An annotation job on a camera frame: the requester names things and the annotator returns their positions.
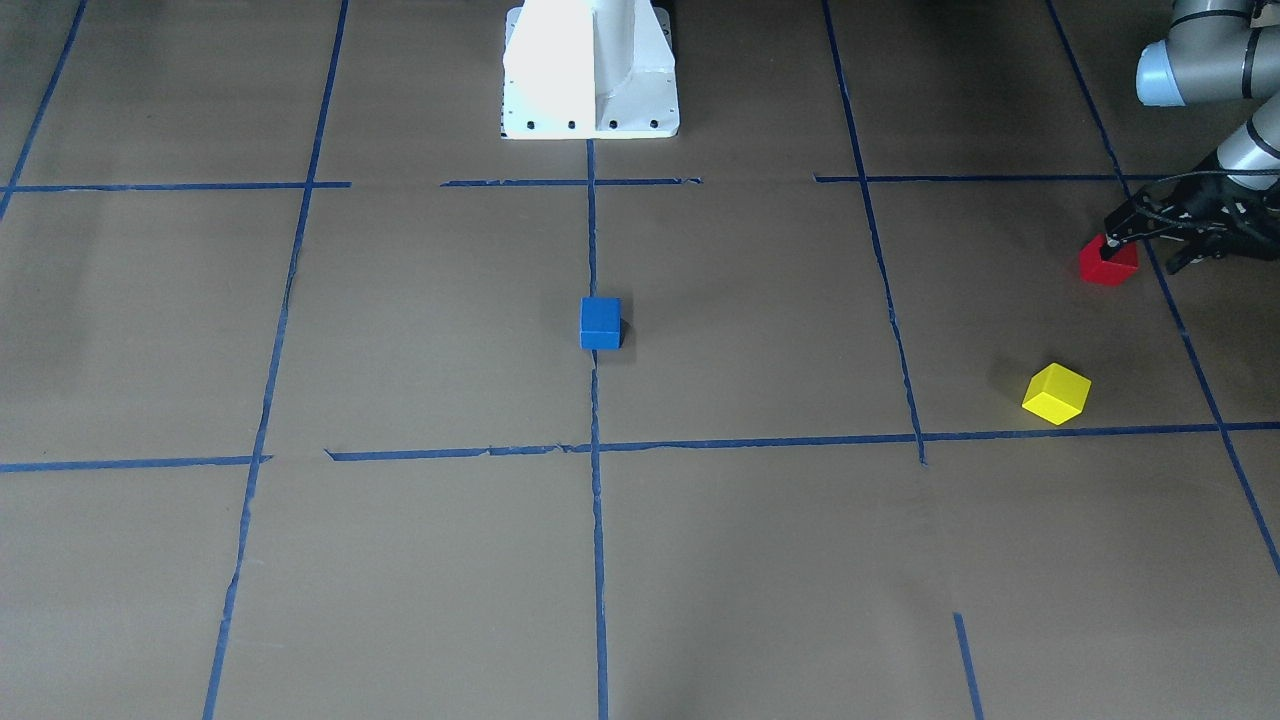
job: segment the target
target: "block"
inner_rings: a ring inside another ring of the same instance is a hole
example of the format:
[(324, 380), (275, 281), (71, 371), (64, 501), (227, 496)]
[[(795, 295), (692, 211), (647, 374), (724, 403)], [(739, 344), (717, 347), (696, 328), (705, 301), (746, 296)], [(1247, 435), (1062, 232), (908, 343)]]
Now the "block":
[(1092, 384), (1089, 378), (1052, 363), (1032, 378), (1023, 407), (1061, 425), (1084, 411)]
[(622, 300), (584, 297), (579, 311), (579, 345), (582, 350), (622, 347)]
[(1098, 233), (1080, 251), (1080, 278), (1098, 284), (1117, 286), (1138, 272), (1138, 245), (1130, 242), (1110, 260), (1102, 259), (1102, 246), (1107, 237)]

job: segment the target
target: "red cube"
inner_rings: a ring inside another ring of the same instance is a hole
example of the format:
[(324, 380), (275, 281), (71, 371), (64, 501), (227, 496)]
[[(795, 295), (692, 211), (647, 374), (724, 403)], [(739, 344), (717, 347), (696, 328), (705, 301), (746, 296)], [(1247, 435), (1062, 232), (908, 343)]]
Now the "red cube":
[(1138, 272), (1138, 245), (1129, 243), (1111, 256), (1102, 259), (1102, 246), (1107, 237), (1098, 233), (1080, 251), (1080, 278), (1098, 284), (1117, 286)]

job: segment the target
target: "white mounting plate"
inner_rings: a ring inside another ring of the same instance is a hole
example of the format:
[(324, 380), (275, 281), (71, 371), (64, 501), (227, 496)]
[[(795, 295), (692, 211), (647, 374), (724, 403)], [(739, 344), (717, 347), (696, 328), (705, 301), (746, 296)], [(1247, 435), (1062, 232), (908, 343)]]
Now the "white mounting plate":
[[(507, 13), (507, 40), (516, 29), (521, 8)], [(667, 46), (672, 46), (671, 15), (654, 8)], [(676, 76), (667, 72), (635, 72), (622, 88), (596, 99), (594, 122), (576, 122), (570, 128), (561, 119), (549, 119), (527, 110), (520, 86), (504, 78), (502, 94), (502, 136), (511, 140), (641, 140), (672, 137), (680, 129), (680, 102)]]

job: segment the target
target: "light blue joint cap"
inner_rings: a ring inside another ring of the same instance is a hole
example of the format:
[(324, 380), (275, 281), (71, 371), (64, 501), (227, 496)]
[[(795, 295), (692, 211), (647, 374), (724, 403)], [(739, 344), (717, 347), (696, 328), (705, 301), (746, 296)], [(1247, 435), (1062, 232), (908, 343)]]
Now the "light blue joint cap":
[(1169, 61), (1169, 46), (1164, 40), (1152, 42), (1138, 60), (1138, 100), (1151, 108), (1183, 108), (1187, 101), (1178, 91), (1174, 65)]

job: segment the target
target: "robotic arm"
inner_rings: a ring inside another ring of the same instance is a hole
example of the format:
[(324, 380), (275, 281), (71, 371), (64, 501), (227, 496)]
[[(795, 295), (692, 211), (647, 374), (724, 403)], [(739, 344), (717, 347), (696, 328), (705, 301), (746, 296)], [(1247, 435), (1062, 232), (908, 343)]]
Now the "robotic arm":
[[(1174, 3), (1169, 37), (1138, 63), (1138, 97), (1157, 106), (1271, 100), (1196, 169), (1143, 187), (1111, 213), (1103, 260), (1152, 237), (1184, 243), (1167, 261), (1169, 273), (1228, 255), (1280, 259), (1280, 27), (1252, 27), (1276, 1)], [(1166, 182), (1176, 182), (1172, 192), (1152, 192)]]

